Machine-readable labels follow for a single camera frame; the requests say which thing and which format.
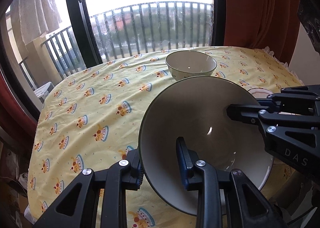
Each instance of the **metal screw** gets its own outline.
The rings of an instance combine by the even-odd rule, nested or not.
[[[197,166],[199,166],[199,167],[203,167],[203,166],[205,165],[205,161],[198,160],[198,161],[196,162],[196,164],[197,164]]]
[[[233,175],[242,175],[242,171],[238,169],[232,170]]]
[[[274,132],[274,131],[276,131],[276,127],[275,126],[269,126],[268,128],[267,128],[267,131],[268,132]]]
[[[84,169],[84,170],[82,171],[82,174],[84,174],[84,175],[90,175],[91,172],[92,172],[92,169]]]
[[[126,165],[128,165],[129,164],[129,161],[127,161],[127,160],[120,160],[119,161],[119,165],[120,166],[126,166]]]

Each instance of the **orange curtain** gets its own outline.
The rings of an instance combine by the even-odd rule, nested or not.
[[[281,62],[290,63],[300,22],[300,0],[226,0],[225,46],[270,47]]]

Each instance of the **bowl rim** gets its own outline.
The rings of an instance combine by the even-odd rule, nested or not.
[[[206,56],[210,57],[210,58],[215,62],[215,66],[214,66],[213,69],[208,70],[208,71],[204,71],[204,72],[187,72],[187,71],[183,71],[183,70],[176,69],[176,68],[174,68],[173,66],[170,66],[169,63],[167,62],[167,58],[168,58],[170,55],[172,55],[172,54],[174,54],[174,53],[177,53],[177,52],[181,52],[181,51],[192,51],[192,52],[202,53],[203,55],[206,55]],[[204,52],[195,51],[195,50],[180,50],[180,51],[174,51],[174,52],[172,52],[172,53],[170,53],[169,55],[166,56],[166,58],[165,58],[165,63],[167,64],[168,67],[170,67],[170,68],[172,68],[172,69],[174,69],[174,70],[176,70],[176,71],[183,72],[183,73],[188,73],[188,74],[205,74],[205,73],[209,73],[209,72],[214,71],[214,70],[217,68],[217,66],[218,66],[216,60],[215,60],[213,57],[211,57],[211,56],[208,55],[208,54],[205,54]]]
[[[167,200],[165,200],[164,197],[163,197],[163,196],[158,192],[158,190],[156,190],[156,188],[153,186],[152,182],[150,181],[150,179],[149,179],[149,177],[148,177],[148,175],[147,175],[147,173],[146,173],[146,171],[145,171],[144,165],[143,165],[143,159],[142,159],[142,157],[141,157],[141,146],[140,146],[140,142],[141,142],[141,133],[142,133],[143,123],[144,123],[145,118],[146,118],[146,116],[147,116],[147,112],[150,110],[150,108],[151,108],[152,104],[155,102],[155,100],[156,100],[165,90],[167,90],[170,86],[172,86],[172,85],[174,85],[174,84],[176,84],[176,83],[178,83],[178,82],[180,82],[180,81],[186,81],[186,80],[188,80],[188,79],[190,79],[190,78],[195,78],[195,77],[206,77],[206,78],[207,78],[207,77],[214,77],[214,78],[218,78],[218,79],[221,79],[221,80],[228,81],[228,82],[230,82],[230,83],[238,86],[239,88],[242,88],[242,87],[240,87],[239,85],[237,85],[236,83],[234,83],[234,82],[232,82],[232,81],[230,81],[230,80],[227,80],[227,79],[225,79],[225,78],[215,77],[215,76],[192,76],[192,77],[189,77],[189,78],[184,78],[184,79],[182,79],[182,80],[179,80],[179,81],[177,81],[177,82],[175,82],[175,83],[172,83],[171,85],[169,85],[168,87],[166,87],[165,89],[163,89],[163,90],[152,100],[152,102],[149,104],[147,110],[145,111],[145,113],[144,113],[144,115],[143,115],[143,118],[142,118],[142,121],[141,121],[141,124],[140,124],[140,128],[139,128],[138,148],[137,148],[137,149],[138,149],[138,152],[139,152],[141,167],[142,167],[142,169],[143,169],[143,174],[145,175],[145,177],[146,177],[148,183],[150,184],[150,186],[152,187],[153,191],[154,191],[164,202],[166,202],[168,205],[170,205],[170,206],[173,207],[174,209],[176,209],[176,210],[178,210],[178,211],[180,211],[180,212],[182,212],[182,213],[185,213],[185,214],[187,214],[187,215],[192,215],[192,216],[196,216],[196,215],[190,214],[190,213],[188,213],[188,212],[186,212],[186,211],[182,211],[181,209],[179,209],[179,208],[177,208],[176,206],[172,205],[170,202],[168,202]],[[267,180],[268,180],[268,178],[269,178],[269,176],[270,176],[270,173],[271,173],[271,170],[272,170],[272,167],[273,167],[274,158],[275,158],[273,155],[271,155],[271,156],[272,156],[271,164],[268,166],[268,169],[267,169],[267,171],[266,171],[266,173],[265,173],[265,176],[264,176],[261,184],[260,184],[259,187],[258,187],[258,190],[259,190],[259,191],[261,191],[261,189],[264,187],[264,185],[266,184],[266,182],[267,182]]]

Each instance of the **curtain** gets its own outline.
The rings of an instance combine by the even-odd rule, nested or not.
[[[11,16],[20,19],[25,45],[59,28],[61,18],[55,0],[14,0]]]
[[[226,0],[225,46],[262,49],[288,64],[299,32],[300,0]]]

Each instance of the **small bowl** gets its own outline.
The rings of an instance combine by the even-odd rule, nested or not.
[[[172,77],[179,81],[192,76],[211,76],[217,67],[216,61],[198,51],[176,51],[165,59]]]

